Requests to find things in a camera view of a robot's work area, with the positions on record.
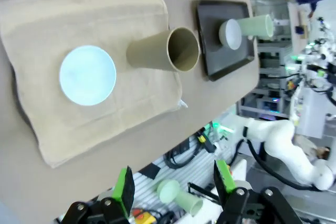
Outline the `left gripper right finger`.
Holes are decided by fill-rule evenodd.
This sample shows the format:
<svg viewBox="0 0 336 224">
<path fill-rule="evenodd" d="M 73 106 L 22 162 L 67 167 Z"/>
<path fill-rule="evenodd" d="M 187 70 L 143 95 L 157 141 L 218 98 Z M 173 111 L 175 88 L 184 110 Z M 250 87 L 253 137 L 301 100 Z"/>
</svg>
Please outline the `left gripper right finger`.
<svg viewBox="0 0 336 224">
<path fill-rule="evenodd" d="M 257 193 L 236 186 L 224 160 L 214 163 L 214 182 L 223 209 L 217 223 L 302 223 L 285 197 L 276 187 Z"/>
</svg>

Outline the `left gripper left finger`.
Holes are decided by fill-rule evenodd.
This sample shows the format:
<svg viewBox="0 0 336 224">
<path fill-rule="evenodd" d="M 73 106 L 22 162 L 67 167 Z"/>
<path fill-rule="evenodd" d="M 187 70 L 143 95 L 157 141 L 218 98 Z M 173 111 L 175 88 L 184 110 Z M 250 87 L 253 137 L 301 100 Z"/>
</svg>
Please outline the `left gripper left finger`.
<svg viewBox="0 0 336 224">
<path fill-rule="evenodd" d="M 121 169 L 111 196 L 95 202 L 77 201 L 70 205 L 63 223 L 129 223 L 135 184 L 132 169 Z"/>
</svg>

